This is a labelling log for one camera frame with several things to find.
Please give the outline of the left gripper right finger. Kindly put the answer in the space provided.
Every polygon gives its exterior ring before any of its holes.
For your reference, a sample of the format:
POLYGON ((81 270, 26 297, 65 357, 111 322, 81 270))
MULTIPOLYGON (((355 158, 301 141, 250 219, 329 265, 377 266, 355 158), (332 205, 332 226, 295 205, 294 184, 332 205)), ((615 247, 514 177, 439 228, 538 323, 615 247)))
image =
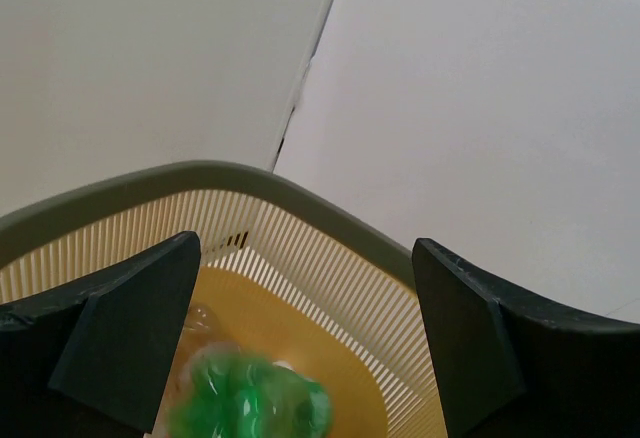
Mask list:
POLYGON ((635 437, 639 327, 418 239, 415 286, 452 437, 635 437))

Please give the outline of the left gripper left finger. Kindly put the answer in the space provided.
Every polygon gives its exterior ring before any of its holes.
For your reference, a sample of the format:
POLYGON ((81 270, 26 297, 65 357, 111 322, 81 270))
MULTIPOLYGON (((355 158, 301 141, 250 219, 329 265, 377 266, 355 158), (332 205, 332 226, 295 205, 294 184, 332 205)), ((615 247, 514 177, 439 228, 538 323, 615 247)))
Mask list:
POLYGON ((152 431, 201 261, 179 233, 1 307, 4 437, 152 431))

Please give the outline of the green plastic bottle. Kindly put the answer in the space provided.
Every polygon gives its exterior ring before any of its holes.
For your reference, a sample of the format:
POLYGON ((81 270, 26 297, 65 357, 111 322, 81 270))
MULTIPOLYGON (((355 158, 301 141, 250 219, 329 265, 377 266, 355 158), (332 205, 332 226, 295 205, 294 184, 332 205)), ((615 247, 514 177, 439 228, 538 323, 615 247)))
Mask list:
POLYGON ((178 384, 169 437, 327 437, 334 422, 323 385, 249 351, 204 349, 178 384))

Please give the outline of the clear bottle white cap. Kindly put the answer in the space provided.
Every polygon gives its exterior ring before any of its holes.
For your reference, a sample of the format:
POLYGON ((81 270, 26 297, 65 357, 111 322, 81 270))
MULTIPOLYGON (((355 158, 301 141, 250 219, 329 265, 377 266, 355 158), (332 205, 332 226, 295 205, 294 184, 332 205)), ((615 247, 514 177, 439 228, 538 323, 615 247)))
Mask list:
POLYGON ((191 369, 206 353, 229 338, 213 311, 201 303, 189 306, 163 396, 168 409, 189 387, 191 369))

